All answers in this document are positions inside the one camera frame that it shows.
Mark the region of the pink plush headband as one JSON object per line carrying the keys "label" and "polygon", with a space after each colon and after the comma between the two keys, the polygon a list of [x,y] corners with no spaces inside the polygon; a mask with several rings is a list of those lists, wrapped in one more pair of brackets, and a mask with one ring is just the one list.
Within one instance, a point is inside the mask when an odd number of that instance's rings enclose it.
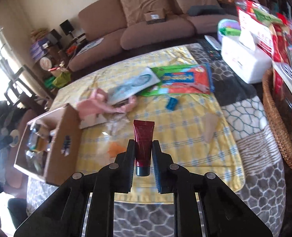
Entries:
{"label": "pink plush headband", "polygon": [[107,104],[108,94],[100,88],[95,88],[86,100],[78,102],[76,110],[80,120],[90,114],[128,113],[137,106],[137,97],[134,95],[128,102],[120,106]]}

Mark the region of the dark red cosmetic tube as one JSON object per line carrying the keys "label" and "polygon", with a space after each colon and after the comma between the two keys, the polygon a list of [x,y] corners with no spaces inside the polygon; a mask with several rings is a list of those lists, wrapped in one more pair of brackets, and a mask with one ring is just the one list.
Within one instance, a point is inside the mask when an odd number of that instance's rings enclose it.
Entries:
{"label": "dark red cosmetic tube", "polygon": [[133,126],[136,141],[136,175],[139,177],[147,177],[150,175],[152,141],[155,124],[153,121],[134,120]]}

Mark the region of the yellow plaid cloth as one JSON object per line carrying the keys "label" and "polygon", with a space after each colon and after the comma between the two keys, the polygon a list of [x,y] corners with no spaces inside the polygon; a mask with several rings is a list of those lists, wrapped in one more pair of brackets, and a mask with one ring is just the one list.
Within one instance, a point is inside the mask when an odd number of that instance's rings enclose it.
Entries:
{"label": "yellow plaid cloth", "polygon": [[[185,46],[162,49],[137,56],[100,69],[60,89],[51,106],[55,110],[65,104],[76,106],[88,97],[93,88],[103,90],[123,83],[139,75],[146,67],[195,64],[195,59]],[[112,137],[106,125],[101,124],[83,131],[76,168],[83,173],[93,173],[107,164],[99,158],[110,142],[126,146],[134,137],[133,121],[145,120],[155,123],[153,138],[160,143],[163,152],[190,172],[205,174],[214,172],[234,192],[242,189],[245,174],[234,137],[230,131],[216,98],[198,94],[178,95],[174,111],[166,109],[168,96],[139,97],[137,107],[127,117],[129,122]],[[202,135],[202,117],[216,113],[219,123],[209,144]]]}

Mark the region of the cardboard box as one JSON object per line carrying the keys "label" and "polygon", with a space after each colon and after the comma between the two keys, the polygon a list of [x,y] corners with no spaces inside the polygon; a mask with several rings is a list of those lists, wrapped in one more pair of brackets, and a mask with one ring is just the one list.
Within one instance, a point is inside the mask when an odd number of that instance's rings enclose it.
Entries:
{"label": "cardboard box", "polygon": [[78,112],[70,105],[29,121],[14,167],[23,174],[59,186],[76,171],[82,130]]}

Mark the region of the orange felt flower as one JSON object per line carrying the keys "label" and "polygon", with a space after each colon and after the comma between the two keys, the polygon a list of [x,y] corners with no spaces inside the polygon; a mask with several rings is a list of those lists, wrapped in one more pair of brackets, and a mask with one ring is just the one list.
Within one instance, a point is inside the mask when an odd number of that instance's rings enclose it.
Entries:
{"label": "orange felt flower", "polygon": [[118,144],[117,142],[110,142],[107,154],[109,158],[115,158],[118,154],[126,152],[126,147]]}

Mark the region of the white paper packet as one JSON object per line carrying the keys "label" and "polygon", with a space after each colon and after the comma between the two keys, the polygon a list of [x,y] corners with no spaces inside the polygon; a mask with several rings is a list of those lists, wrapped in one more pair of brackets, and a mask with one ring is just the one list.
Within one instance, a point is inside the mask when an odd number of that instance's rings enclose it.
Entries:
{"label": "white paper packet", "polygon": [[80,121],[80,129],[89,128],[95,125],[106,123],[107,119],[102,114],[90,114]]}

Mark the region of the blue toy brick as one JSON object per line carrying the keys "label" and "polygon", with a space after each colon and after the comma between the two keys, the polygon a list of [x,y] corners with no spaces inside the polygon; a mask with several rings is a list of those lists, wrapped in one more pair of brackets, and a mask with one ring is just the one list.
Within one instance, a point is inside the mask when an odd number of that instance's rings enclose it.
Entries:
{"label": "blue toy brick", "polygon": [[168,102],[166,104],[166,109],[169,111],[174,111],[176,106],[178,104],[178,99],[174,98],[174,97],[170,97],[168,99]]}

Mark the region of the wicker basket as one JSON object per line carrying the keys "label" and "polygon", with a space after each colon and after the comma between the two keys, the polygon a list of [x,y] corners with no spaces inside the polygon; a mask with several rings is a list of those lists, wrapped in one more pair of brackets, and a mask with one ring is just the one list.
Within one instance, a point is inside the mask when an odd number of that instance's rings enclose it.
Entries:
{"label": "wicker basket", "polygon": [[292,169],[292,141],[273,100],[271,94],[272,86],[273,70],[268,69],[262,77],[263,105],[279,151],[287,165]]}

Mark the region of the green orange wipes pack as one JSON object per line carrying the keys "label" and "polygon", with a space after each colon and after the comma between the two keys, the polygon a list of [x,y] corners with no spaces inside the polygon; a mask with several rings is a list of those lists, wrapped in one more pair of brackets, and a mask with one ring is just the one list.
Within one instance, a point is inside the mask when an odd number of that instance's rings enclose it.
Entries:
{"label": "green orange wipes pack", "polygon": [[141,96],[205,94],[214,92],[211,67],[208,63],[153,67],[160,82],[139,93]]}

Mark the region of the face mask sachet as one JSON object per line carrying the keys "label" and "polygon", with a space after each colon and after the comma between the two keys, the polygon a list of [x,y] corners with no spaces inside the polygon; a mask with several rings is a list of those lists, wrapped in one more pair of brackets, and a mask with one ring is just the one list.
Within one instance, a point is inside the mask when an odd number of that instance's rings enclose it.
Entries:
{"label": "face mask sachet", "polygon": [[159,82],[160,79],[157,75],[149,67],[146,67],[138,76],[125,80],[123,83],[109,89],[107,104],[120,103]]}

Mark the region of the black remote control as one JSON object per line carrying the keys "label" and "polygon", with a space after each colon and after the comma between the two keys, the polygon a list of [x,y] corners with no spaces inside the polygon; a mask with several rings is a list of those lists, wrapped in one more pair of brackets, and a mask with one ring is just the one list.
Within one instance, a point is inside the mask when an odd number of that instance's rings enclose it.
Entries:
{"label": "black remote control", "polygon": [[220,52],[214,49],[206,40],[199,39],[197,42],[202,46],[203,50],[212,61],[222,60]]}

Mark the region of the white tissue box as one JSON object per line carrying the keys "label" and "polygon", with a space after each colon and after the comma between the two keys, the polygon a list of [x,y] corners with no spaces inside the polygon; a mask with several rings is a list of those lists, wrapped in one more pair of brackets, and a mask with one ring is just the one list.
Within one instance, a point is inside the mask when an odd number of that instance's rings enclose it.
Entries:
{"label": "white tissue box", "polygon": [[237,36],[224,36],[221,44],[222,59],[247,84],[262,82],[271,67],[271,57],[256,46],[252,51],[242,45]]}

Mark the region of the purple small basket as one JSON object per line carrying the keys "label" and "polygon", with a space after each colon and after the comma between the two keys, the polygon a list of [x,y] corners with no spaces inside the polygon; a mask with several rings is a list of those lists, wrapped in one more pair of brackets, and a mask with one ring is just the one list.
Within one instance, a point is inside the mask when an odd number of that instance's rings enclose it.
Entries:
{"label": "purple small basket", "polygon": [[217,39],[222,43],[224,36],[240,36],[241,28],[240,24],[236,20],[222,19],[217,25]]}

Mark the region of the small cardboard parcel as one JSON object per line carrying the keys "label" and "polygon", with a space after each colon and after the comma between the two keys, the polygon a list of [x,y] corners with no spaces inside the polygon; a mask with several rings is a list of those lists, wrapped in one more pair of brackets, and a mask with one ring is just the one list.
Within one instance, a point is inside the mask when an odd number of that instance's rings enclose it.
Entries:
{"label": "small cardboard parcel", "polygon": [[149,11],[144,14],[144,18],[148,25],[163,23],[166,21],[166,12],[164,9]]}

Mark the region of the brown sofa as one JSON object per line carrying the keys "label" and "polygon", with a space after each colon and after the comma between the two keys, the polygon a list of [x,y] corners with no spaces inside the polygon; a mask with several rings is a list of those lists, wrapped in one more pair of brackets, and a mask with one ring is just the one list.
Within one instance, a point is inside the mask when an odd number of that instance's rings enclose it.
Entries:
{"label": "brown sofa", "polygon": [[223,19],[237,20],[217,0],[98,0],[78,13],[88,42],[100,44],[70,60],[72,72],[93,68],[125,50],[216,33]]}

